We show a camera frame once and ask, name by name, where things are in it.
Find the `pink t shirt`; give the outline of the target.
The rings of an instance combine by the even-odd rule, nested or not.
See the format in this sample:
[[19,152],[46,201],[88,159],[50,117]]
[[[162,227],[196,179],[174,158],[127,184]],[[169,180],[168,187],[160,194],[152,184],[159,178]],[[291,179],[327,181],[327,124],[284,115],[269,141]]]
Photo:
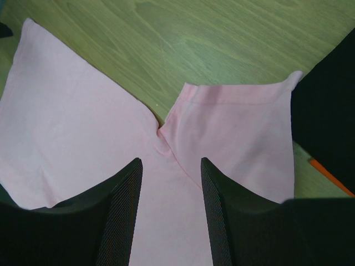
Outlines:
[[27,209],[52,207],[143,162],[131,265],[211,265],[203,157],[252,192],[294,195],[291,93],[186,83],[165,123],[26,19],[1,98],[1,185]]

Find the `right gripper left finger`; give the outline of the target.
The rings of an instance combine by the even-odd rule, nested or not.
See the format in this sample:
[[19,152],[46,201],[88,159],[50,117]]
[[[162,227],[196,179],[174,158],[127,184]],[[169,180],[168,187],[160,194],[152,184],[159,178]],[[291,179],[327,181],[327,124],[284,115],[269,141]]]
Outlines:
[[51,208],[1,199],[2,265],[128,265],[143,176],[135,158]]

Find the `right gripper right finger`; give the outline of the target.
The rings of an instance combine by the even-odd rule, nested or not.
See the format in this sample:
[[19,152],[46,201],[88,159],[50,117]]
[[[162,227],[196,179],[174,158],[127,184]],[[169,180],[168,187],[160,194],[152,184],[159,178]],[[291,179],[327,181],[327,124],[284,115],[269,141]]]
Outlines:
[[275,203],[201,160],[214,265],[353,265],[354,199]]

